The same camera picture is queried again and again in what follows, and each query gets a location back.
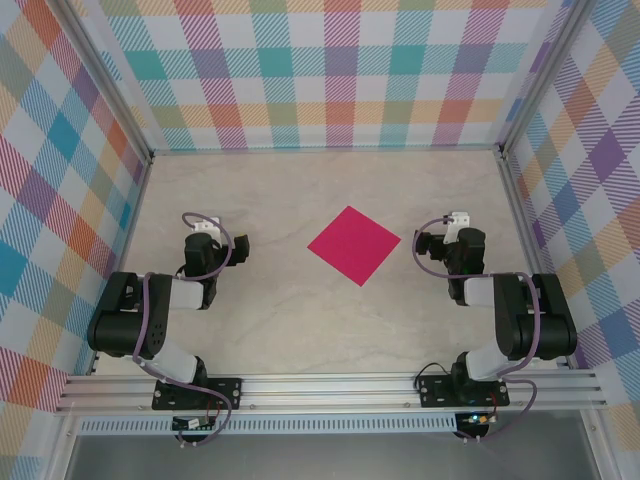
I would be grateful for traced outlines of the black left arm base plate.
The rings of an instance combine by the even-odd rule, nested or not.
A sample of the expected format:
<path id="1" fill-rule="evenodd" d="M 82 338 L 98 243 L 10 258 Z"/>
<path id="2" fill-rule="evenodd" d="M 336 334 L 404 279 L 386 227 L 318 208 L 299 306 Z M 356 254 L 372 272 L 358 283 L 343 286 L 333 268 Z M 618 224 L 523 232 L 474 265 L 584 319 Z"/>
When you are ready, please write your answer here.
<path id="1" fill-rule="evenodd" d="M 155 384 L 151 408 L 155 411 L 183 411 L 183 410 L 227 410 L 226 402 L 220 395 L 226 397 L 233 410 L 240 405 L 242 394 L 241 378 L 209 377 L 205 389 L 217 393 L 211 395 L 189 388 L 157 381 Z"/>

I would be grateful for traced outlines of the aluminium mounting rail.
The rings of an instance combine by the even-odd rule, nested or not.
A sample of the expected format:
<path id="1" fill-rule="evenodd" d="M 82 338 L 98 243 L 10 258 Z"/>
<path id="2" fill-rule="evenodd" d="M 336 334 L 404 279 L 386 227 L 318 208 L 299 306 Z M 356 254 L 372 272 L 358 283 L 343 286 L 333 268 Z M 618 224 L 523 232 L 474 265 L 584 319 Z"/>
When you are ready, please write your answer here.
<path id="1" fill-rule="evenodd" d="M 155 411 L 155 380 L 148 376 L 72 376 L 56 411 L 59 414 L 202 414 L 213 410 Z M 539 411 L 593 410 L 606 407 L 605 394 L 589 370 L 525 370 L 506 385 L 510 405 L 499 412 L 518 412 L 526 405 Z M 259 374 L 242 378 L 237 414 L 396 413 L 426 410 L 490 412 L 494 407 L 423 408 L 410 373 Z"/>

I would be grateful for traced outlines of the grey metal panel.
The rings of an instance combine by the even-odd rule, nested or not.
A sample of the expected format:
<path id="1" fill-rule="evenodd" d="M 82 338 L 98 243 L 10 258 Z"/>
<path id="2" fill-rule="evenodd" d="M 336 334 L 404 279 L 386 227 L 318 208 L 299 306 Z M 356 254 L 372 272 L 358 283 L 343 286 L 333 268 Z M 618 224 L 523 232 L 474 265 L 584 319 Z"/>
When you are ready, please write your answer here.
<path id="1" fill-rule="evenodd" d="M 578 449 L 489 449 L 430 435 L 80 438 L 65 480 L 600 480 Z"/>

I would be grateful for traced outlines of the small left circuit board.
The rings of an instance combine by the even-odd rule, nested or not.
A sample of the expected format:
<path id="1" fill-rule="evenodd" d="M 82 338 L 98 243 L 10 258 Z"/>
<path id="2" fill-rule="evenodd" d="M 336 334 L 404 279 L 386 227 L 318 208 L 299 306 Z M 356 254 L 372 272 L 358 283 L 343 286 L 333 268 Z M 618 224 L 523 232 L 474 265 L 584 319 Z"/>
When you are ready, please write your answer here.
<path id="1" fill-rule="evenodd" d="M 215 418 L 198 417 L 174 417 L 171 428 L 173 431 L 210 431 L 216 424 Z"/>

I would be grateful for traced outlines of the aluminium frame post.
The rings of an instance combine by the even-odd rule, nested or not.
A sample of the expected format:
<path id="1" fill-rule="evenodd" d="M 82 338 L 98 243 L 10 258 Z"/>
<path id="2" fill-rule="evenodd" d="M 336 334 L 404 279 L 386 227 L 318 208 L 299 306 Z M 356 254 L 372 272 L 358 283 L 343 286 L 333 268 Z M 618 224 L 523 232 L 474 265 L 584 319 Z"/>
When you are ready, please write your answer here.
<path id="1" fill-rule="evenodd" d="M 526 74 L 497 137 L 496 149 L 505 162 L 531 121 L 542 97 L 556 78 L 596 0 L 549 0 L 525 55 Z"/>
<path id="2" fill-rule="evenodd" d="M 60 15 L 66 22 L 66 28 L 73 38 L 74 45 L 78 48 L 89 73 L 96 82 L 100 92 L 104 95 L 106 102 L 112 108 L 127 138 L 132 141 L 136 151 L 141 154 L 145 162 L 149 163 L 152 160 L 152 150 L 144 138 L 142 130 L 139 128 L 128 104 L 118 90 L 116 82 L 107 68 L 100 51 L 94 45 L 90 35 L 84 28 L 80 17 L 68 0 L 51 0 L 51 4 L 60 9 Z"/>

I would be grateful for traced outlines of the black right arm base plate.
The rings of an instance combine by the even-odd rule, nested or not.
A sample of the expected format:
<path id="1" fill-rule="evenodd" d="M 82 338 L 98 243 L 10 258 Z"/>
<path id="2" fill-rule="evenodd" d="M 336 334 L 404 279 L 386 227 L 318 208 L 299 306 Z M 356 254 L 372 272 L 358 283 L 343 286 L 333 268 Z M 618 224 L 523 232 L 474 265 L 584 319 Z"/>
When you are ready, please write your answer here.
<path id="1" fill-rule="evenodd" d="M 504 382 L 462 383 L 451 375 L 424 375 L 417 381 L 420 403 L 423 408 L 435 407 L 504 407 L 510 405 L 510 398 Z"/>

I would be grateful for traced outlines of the aluminium frame side bar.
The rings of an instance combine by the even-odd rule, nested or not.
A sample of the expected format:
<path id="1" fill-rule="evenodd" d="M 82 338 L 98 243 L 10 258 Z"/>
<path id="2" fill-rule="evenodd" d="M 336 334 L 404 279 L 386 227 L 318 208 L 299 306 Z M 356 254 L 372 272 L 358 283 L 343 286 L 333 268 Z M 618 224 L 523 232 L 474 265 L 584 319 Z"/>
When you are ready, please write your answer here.
<path id="1" fill-rule="evenodd" d="M 151 177 L 151 172 L 152 172 L 152 168 L 153 168 L 153 164 L 154 164 L 154 160 L 151 160 L 144 168 L 144 172 L 143 172 L 143 176 L 142 176 L 142 180 L 141 180 L 141 184 L 140 184 L 140 190 L 139 190 L 139 194 L 138 197 L 136 199 L 136 202 L 134 204 L 134 208 L 132 210 L 132 213 L 130 215 L 129 218 L 129 222 L 128 222 L 128 230 L 127 230 L 127 234 L 125 237 L 125 241 L 124 241 L 124 245 L 123 245 L 123 250 L 121 252 L 121 256 L 116 264 L 117 266 L 117 270 L 124 270 L 125 266 L 126 266 L 126 262 L 127 262 L 127 258 L 129 255 L 129 251 L 131 248 L 131 243 L 132 240 L 134 238 L 135 235 L 135 229 L 136 229 L 136 225 L 138 222 L 138 218 L 140 215 L 140 211 L 142 208 L 142 204 L 144 201 L 144 197 L 145 197 L 145 193 L 147 190 L 147 186 L 149 184 L 149 180 Z M 86 374 L 87 375 L 97 375 L 98 374 L 98 370 L 100 367 L 100 361 L 103 358 L 103 354 L 100 352 L 96 352 L 94 351 L 91 357 L 91 361 L 89 363 L 89 367 L 87 369 Z"/>
<path id="2" fill-rule="evenodd" d="M 544 271 L 536 238 L 507 160 L 498 153 L 496 162 L 528 271 L 542 297 L 541 339 L 537 352 L 552 353 L 548 360 L 568 358 L 576 350 L 577 332 L 563 289 L 555 274 Z"/>

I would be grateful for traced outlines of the pink square paper sheet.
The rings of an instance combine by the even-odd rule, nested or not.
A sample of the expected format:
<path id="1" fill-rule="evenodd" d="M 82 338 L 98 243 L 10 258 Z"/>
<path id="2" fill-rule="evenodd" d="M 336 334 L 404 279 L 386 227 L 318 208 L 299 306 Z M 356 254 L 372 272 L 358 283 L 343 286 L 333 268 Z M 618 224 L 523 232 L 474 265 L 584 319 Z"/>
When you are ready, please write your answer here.
<path id="1" fill-rule="evenodd" d="M 363 286 L 401 238 L 347 206 L 308 249 L 358 286 Z"/>

